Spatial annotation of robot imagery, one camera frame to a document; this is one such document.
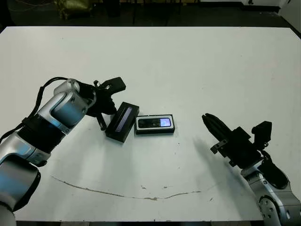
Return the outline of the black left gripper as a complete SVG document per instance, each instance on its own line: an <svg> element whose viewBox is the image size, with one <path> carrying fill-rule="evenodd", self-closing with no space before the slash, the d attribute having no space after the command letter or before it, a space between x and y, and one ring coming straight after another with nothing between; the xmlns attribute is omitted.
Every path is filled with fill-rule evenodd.
<svg viewBox="0 0 301 226"><path fill-rule="evenodd" d="M102 131L107 129L106 122L103 118L103 113L106 115L114 115L117 111L115 103L111 96L111 85L105 83L100 84L99 81L94 81L94 91L96 102L88 110L88 116L95 117Z"/></svg>

